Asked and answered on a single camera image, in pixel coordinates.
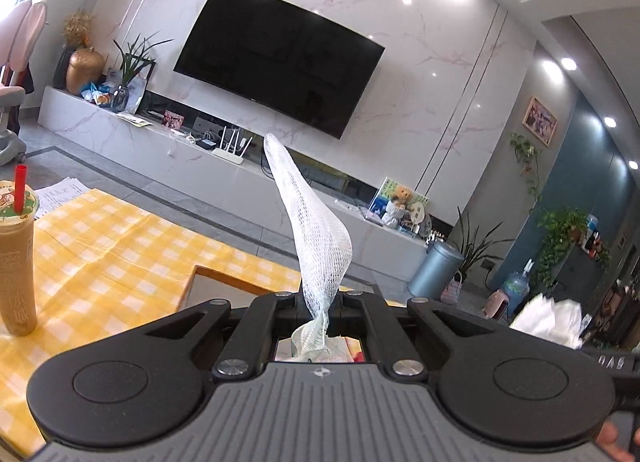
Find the person's right hand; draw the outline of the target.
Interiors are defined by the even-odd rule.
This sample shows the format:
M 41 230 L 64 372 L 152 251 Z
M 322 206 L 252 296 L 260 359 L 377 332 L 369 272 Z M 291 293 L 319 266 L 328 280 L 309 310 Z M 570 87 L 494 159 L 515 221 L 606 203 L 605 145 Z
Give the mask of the person's right hand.
M 636 457 L 629 451 L 617 445 L 618 428 L 611 421 L 606 421 L 596 439 L 596 444 L 614 461 L 634 462 Z

